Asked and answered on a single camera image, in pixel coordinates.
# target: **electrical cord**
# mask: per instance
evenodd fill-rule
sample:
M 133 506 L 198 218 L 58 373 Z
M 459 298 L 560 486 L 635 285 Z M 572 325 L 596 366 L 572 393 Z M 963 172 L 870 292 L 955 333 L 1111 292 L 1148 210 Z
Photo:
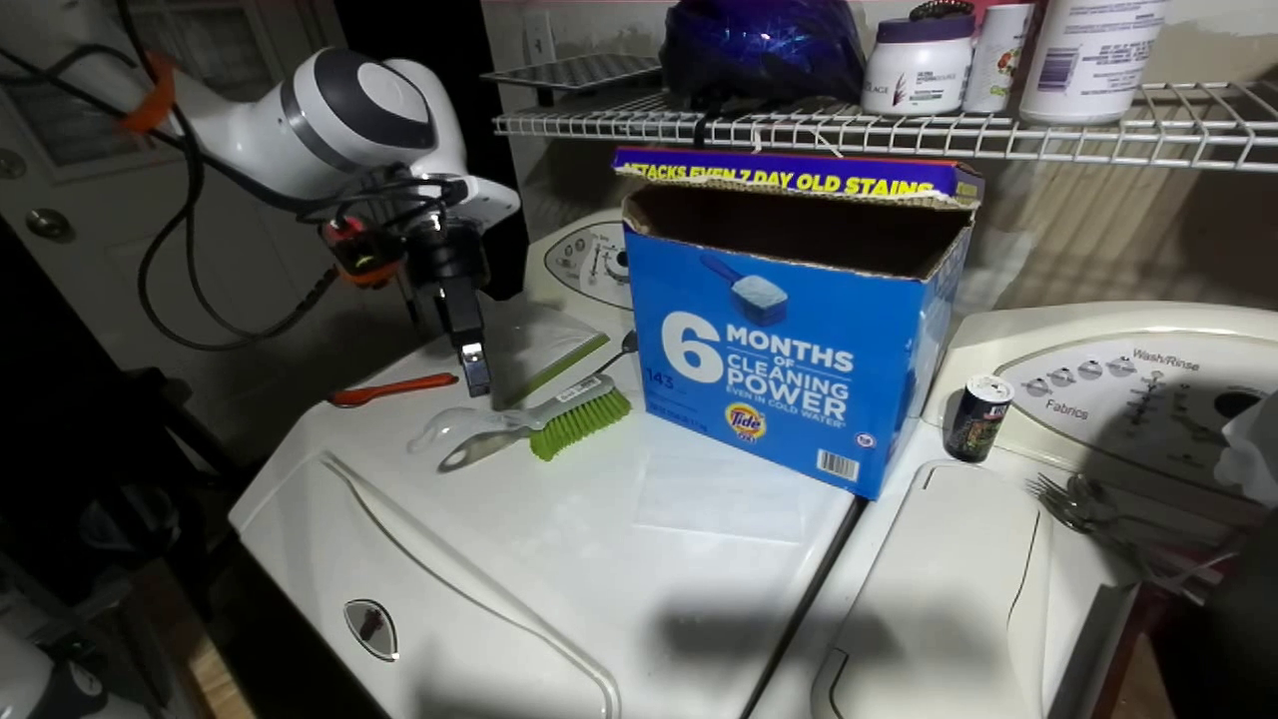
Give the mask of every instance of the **electrical cord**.
M 147 53 L 142 53 L 142 41 L 141 41 L 141 32 L 134 32 L 134 21 L 133 21 L 129 0 L 115 0 L 115 16 L 119 16 L 119 29 L 125 29 L 133 53 L 141 56 L 141 63 L 147 68 L 147 76 L 153 76 L 153 85 L 157 85 L 161 76 L 157 76 L 157 68 L 147 63 Z M 193 120 L 187 120 L 187 112 L 183 112 L 178 103 L 170 103 L 170 115 L 175 115 L 175 125 L 178 125 L 178 131 L 183 131 L 178 152 L 183 152 L 183 160 L 187 160 L 187 196 L 183 196 L 183 205 L 170 210 L 170 218 L 153 237 L 153 245 L 147 245 L 147 252 L 142 252 L 142 264 L 141 264 L 141 274 L 134 274 L 141 305 L 142 305 L 147 320 L 153 320 L 166 338 L 175 338 L 175 344 L 183 344 L 183 349 L 195 349 L 195 352 L 239 352 L 239 349 L 251 349 L 251 344 L 259 344 L 259 338 L 275 338 L 275 337 L 284 337 L 286 329 L 294 329 L 294 325 L 323 298 L 323 292 L 338 280 L 338 272 L 326 269 L 326 272 L 311 285 L 311 292 L 307 292 L 284 320 L 275 320 L 275 325 L 264 329 L 264 333 L 246 333 L 246 329 L 231 325 L 231 320 L 206 298 L 202 280 L 198 280 L 198 264 L 195 264 L 195 208 L 198 208 L 198 196 L 202 196 L 202 149 L 198 149 L 198 137 L 195 137 L 195 128 L 193 128 Z M 161 256 L 161 248 L 170 240 L 170 232 L 175 232 L 178 224 L 183 224 L 183 248 L 187 248 L 183 269 L 187 269 L 193 297 L 195 297 L 195 305 L 198 305 L 223 333 L 234 337 L 234 338 L 227 338 L 227 344 L 198 344 L 198 338 L 178 337 L 170 325 L 165 325 L 165 316 L 161 316 L 157 305 L 153 305 L 153 269 L 157 269 L 157 256 Z
M 65 80 L 67 68 L 74 68 L 81 59 L 86 56 L 110 56 L 129 68 L 142 68 L 153 80 L 157 80 L 157 68 L 142 59 L 142 43 L 141 43 L 141 32 L 134 32 L 134 21 L 129 13 L 129 0 L 115 0 L 115 16 L 119 16 L 119 29 L 133 43 L 133 53 L 141 56 L 141 63 L 133 56 L 125 56 L 119 48 L 107 48 L 107 43 L 83 43 L 74 53 L 67 53 L 65 59 L 47 63 L 47 68 L 36 68 L 28 63 L 25 56 L 0 48 L 0 59 L 17 63 L 25 76 L 0 76 L 0 85 L 54 85 L 58 91 L 91 103 L 94 112 L 107 112 L 107 115 L 119 115 L 119 107 L 94 100 L 91 91 L 81 91 L 74 85 Z M 198 280 L 198 269 L 195 269 L 195 205 L 202 196 L 202 149 L 195 139 L 195 128 L 193 120 L 183 115 L 183 107 L 170 107 L 175 125 L 178 125 L 178 137 L 165 137 L 165 131 L 153 131 L 157 139 L 165 139 L 166 149 L 183 152 L 183 165 L 187 165 L 187 193 L 183 193 L 183 205 L 166 216 L 166 224 L 153 237 L 142 260 L 141 260 L 141 274 L 134 274 L 134 297 L 141 297 L 141 308 L 142 316 L 153 320 L 153 329 L 161 337 L 166 337 L 170 344 L 178 349 L 193 349 L 193 352 L 239 352 L 239 349 L 251 349 L 255 338 L 275 338 L 284 337 L 286 329 L 294 329 L 320 298 L 323 292 L 338 280 L 336 269 L 326 269 L 307 292 L 303 298 L 284 316 L 275 320 L 270 329 L 264 333 L 246 333 L 246 329 L 234 329 L 223 320 L 223 310 L 206 298 L 202 292 L 202 280 Z M 234 338 L 227 344 L 202 344 L 202 338 L 193 338 L 183 333 L 175 333 L 161 308 L 153 305 L 153 269 L 157 269 L 157 256 L 161 248 L 170 240 L 170 232 L 183 224 L 183 248 L 187 248 L 187 285 L 195 292 L 195 305 L 223 329 L 231 333 Z
M 54 59 L 54 63 L 47 63 L 47 68 L 25 68 L 25 63 L 18 63 L 25 76 L 0 76 L 0 85 L 51 85 L 51 80 L 58 80 L 67 68 L 74 68 L 74 63 L 86 59 L 86 56 L 110 56 L 110 59 L 134 68 L 133 56 L 125 56 L 125 53 L 115 53 L 115 48 L 107 48 L 107 43 L 81 43 L 81 48 L 70 48 L 65 59 Z

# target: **robotic arm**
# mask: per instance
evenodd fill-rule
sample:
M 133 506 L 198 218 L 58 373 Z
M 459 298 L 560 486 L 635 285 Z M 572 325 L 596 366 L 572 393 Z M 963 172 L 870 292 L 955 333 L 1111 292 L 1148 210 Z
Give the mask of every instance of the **robotic arm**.
M 0 48 L 28 68 L 51 68 L 74 48 L 129 53 L 125 29 L 101 0 L 2 0 Z M 65 85 L 94 95 L 119 115 L 153 95 L 153 80 L 115 56 L 83 56 L 58 73 Z M 170 100 L 202 160 L 278 208 L 338 208 L 359 179 L 403 186 L 395 226 L 326 216 L 359 272 L 359 248 L 374 260 L 403 260 L 415 305 L 432 308 L 454 344 L 472 396 L 487 396 L 480 286 L 487 260 L 480 237 L 520 210 L 501 183 L 465 175 L 454 107 L 439 76 L 415 59 L 368 59 L 346 48 L 320 48 L 264 100 L 234 103 L 206 85 L 170 73 Z M 178 139 L 183 125 L 166 112 L 161 137 Z

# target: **blue box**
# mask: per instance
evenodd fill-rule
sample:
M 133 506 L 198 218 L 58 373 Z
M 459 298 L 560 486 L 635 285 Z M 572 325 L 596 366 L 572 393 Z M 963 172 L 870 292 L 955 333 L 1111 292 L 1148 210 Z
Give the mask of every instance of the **blue box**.
M 621 169 L 749 169 L 906 175 L 889 160 L 621 149 Z M 653 172 L 627 201 L 627 260 L 649 417 L 716 434 L 822 482 L 880 499 L 899 433 L 919 417 L 951 338 L 974 201 L 966 169 L 925 201 L 728 186 Z

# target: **white wire shelving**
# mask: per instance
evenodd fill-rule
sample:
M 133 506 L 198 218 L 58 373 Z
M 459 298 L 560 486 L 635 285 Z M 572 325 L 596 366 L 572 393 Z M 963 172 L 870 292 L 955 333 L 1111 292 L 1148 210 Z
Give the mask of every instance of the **white wire shelving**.
M 1111 128 L 1043 128 L 1015 115 L 870 115 L 789 107 L 704 115 L 637 95 L 609 107 L 529 107 L 493 115 L 499 137 L 704 145 L 834 156 L 955 156 L 1039 165 L 1208 169 L 1278 175 L 1278 85 L 1147 85 Z

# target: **white plastic surface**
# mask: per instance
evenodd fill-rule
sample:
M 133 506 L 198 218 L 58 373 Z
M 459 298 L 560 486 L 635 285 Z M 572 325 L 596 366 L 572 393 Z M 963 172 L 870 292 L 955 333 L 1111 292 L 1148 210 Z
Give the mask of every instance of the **white plastic surface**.
M 560 297 L 572 316 L 627 316 Z M 374 380 L 439 366 L 450 352 L 432 344 Z M 444 449 L 419 434 L 434 417 L 476 408 L 464 386 L 354 412 L 320 404 L 231 525 L 395 719 L 738 714 L 849 497 L 649 418 L 635 357 L 609 374 L 631 396 L 627 418 L 555 462 L 515 443 L 450 474 L 434 471 Z M 323 450 L 359 479 L 338 479 Z M 354 645 L 351 598 L 387 606 L 399 662 Z
M 925 417 L 903 443 L 889 474 L 885 474 L 885 497 L 868 506 L 857 521 L 845 553 L 829 566 L 809 617 L 804 621 L 793 645 L 786 647 L 773 683 L 768 686 L 753 719 L 793 719 L 793 714 L 925 714 L 915 699 L 922 694 L 945 694 L 955 699 L 955 683 L 935 683 L 935 659 L 931 645 L 935 635 L 909 635 L 906 630 L 906 657 L 919 657 L 919 662 L 906 662 L 906 657 L 889 659 L 889 670 L 862 670 L 849 674 L 857 686 L 844 686 L 844 670 L 853 670 L 857 662 L 876 662 L 857 657 L 868 645 L 857 641 L 857 629 L 870 613 L 884 606 L 870 591 L 880 581 L 885 585 L 942 585 L 931 587 L 931 597 L 963 597 L 963 587 L 974 587 L 974 570 L 997 570 L 1003 565 L 979 565 L 966 547 L 974 538 L 951 538 L 945 529 L 970 529 L 987 521 L 987 482 L 1007 482 L 1007 493 L 1049 479 L 1066 482 L 1073 471 L 1099 471 L 1115 497 L 1127 493 L 1170 493 L 1180 506 L 1192 506 L 1192 514 L 1176 514 L 1176 525 L 1203 538 L 1218 538 L 1232 521 L 1255 521 L 1256 506 L 1250 499 L 1228 499 L 1218 486 L 1192 486 L 1192 482 L 1172 482 L 1160 471 L 1148 471 L 1131 458 L 1102 454 L 1087 443 L 1087 434 L 1071 434 L 1071 424 L 1039 424 L 1026 412 L 1010 412 L 995 450 L 987 462 L 955 462 L 942 450 L 942 418 L 951 408 L 951 396 L 963 393 L 979 374 L 997 374 L 1007 366 L 1026 366 L 1049 352 L 1071 352 L 1071 349 L 1095 349 L 1095 344 L 1147 344 L 1154 337 L 1190 337 L 1192 352 L 1208 357 L 1203 360 L 1198 380 L 1208 386 L 1223 386 L 1238 380 L 1232 373 L 1244 366 L 1244 374 L 1267 374 L 1267 352 L 1278 344 L 1278 316 L 1275 310 L 1244 310 L 1244 308 L 1214 308 L 1214 305 L 1073 305 L 1073 308 L 1023 308 L 1023 310 L 987 310 L 970 316 L 951 352 L 945 365 L 935 380 L 935 396 L 925 404 Z M 970 479 L 970 499 L 955 497 L 945 514 L 935 514 L 931 525 L 903 525 L 903 537 L 895 537 L 899 514 L 909 510 L 919 493 L 919 474 L 958 474 Z M 1071 529 L 1049 525 L 1049 547 L 1047 547 L 1047 570 L 1034 575 L 1026 570 L 1026 587 L 1039 587 L 1043 613 L 1023 613 L 1019 622 L 1007 622 L 1007 659 L 1015 659 L 1015 683 L 1003 670 L 1003 662 L 987 662 L 997 670 L 966 670 L 966 686 L 958 694 L 979 694 L 979 683 L 987 683 L 987 699 L 1007 694 L 1010 686 L 1026 686 L 1026 679 L 1039 670 L 1039 702 L 1007 702 L 1003 711 L 995 702 L 974 707 L 979 714 L 1039 714 L 1049 707 L 1061 670 L 1071 662 L 1073 641 L 1083 630 L 1083 621 L 1091 613 L 1091 598 L 1102 585 L 1118 585 L 1115 566 L 1104 554 L 1083 538 Z M 955 605 L 922 605 L 915 606 L 922 617 L 955 617 Z
M 925 469 L 828 657 L 834 686 L 814 714 L 1043 714 L 1047 559 L 1023 474 Z
M 524 292 L 527 305 L 565 308 L 609 337 L 635 329 L 621 208 L 589 210 L 529 240 Z
M 1156 333 L 1061 344 L 1003 366 L 1019 412 L 1073 443 L 1186 482 L 1208 482 L 1226 450 L 1226 400 L 1278 386 L 1278 344 Z

